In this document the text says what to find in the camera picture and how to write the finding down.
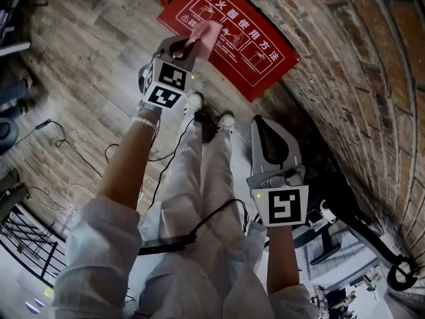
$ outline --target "person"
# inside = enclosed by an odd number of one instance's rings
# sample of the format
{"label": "person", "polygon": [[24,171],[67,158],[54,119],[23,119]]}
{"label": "person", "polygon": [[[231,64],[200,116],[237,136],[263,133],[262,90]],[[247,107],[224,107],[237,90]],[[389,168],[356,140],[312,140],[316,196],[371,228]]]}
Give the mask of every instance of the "person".
{"label": "person", "polygon": [[29,98],[29,90],[32,85],[33,79],[28,70],[23,68],[19,71],[18,81],[0,86],[0,106],[10,102],[16,102],[15,105],[0,111],[0,118],[15,120],[21,114],[28,112],[31,101]]}
{"label": "person", "polygon": [[[124,136],[95,199],[74,216],[68,266],[54,285],[53,318],[316,318],[318,307],[299,284],[291,227],[269,229],[267,293],[255,268],[266,229],[242,228],[236,202],[216,213],[182,251],[138,256],[144,240],[186,235],[234,199],[225,114],[203,152],[199,93],[184,108],[175,157],[161,201],[141,219],[135,210],[155,124],[161,111],[143,105]],[[134,300],[127,303],[128,288]]]}

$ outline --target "black stand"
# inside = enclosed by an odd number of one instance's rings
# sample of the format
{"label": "black stand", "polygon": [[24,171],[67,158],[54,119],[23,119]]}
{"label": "black stand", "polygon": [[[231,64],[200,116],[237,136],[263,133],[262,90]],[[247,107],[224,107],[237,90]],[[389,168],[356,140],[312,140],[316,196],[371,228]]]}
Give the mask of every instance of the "black stand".
{"label": "black stand", "polygon": [[323,253],[310,262],[311,266],[321,263],[322,261],[329,258],[332,254],[336,253],[339,249],[341,249],[341,244],[339,243],[337,243],[335,246],[332,245],[331,236],[329,235],[328,229],[325,229],[321,232],[321,240],[323,243]]}

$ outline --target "white shirt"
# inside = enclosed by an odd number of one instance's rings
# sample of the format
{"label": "white shirt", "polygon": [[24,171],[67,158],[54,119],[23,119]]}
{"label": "white shirt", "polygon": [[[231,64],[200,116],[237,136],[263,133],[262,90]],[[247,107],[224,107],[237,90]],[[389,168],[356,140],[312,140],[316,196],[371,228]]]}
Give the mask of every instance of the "white shirt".
{"label": "white shirt", "polygon": [[[252,223],[243,240],[223,243],[207,223],[184,251],[137,257],[160,218],[154,206],[138,228],[137,211],[105,197],[82,208],[66,242],[68,266],[54,285],[52,318],[316,318],[305,286],[268,296],[255,275],[263,226]],[[140,295],[126,305],[128,286]]]}

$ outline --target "white sleeve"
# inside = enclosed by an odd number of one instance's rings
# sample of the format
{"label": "white sleeve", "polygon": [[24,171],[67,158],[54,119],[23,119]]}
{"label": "white sleeve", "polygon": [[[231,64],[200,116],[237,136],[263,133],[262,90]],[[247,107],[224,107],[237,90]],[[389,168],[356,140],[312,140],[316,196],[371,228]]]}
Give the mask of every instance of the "white sleeve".
{"label": "white sleeve", "polygon": [[309,300],[309,292],[299,284],[283,288],[269,296],[276,318],[315,319],[319,308]]}
{"label": "white sleeve", "polygon": [[66,240],[68,266],[54,284],[51,318],[121,318],[141,246],[139,213],[98,197],[73,222]]}

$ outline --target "brick wall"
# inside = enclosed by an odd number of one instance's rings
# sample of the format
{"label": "brick wall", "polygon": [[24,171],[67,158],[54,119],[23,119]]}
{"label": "brick wall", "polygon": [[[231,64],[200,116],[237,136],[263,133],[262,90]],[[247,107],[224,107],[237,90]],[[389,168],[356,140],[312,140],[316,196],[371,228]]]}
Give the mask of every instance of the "brick wall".
{"label": "brick wall", "polygon": [[282,79],[425,276],[423,0],[251,1],[301,59]]}

